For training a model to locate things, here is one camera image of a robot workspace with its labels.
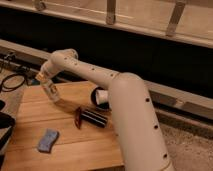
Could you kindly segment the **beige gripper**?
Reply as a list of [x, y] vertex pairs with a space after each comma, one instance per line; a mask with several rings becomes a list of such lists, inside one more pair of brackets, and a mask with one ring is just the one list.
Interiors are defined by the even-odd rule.
[[41, 86], [50, 100], [52, 100], [53, 102], [57, 102], [60, 100], [59, 92], [51, 80], [42, 82]]

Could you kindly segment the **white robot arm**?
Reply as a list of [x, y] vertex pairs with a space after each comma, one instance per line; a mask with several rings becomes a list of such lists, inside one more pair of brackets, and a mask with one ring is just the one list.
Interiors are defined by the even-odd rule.
[[72, 72], [108, 92], [126, 171], [175, 171], [149, 91], [141, 77], [82, 62], [73, 49], [57, 50], [36, 75], [54, 102], [60, 96], [52, 78], [61, 71]]

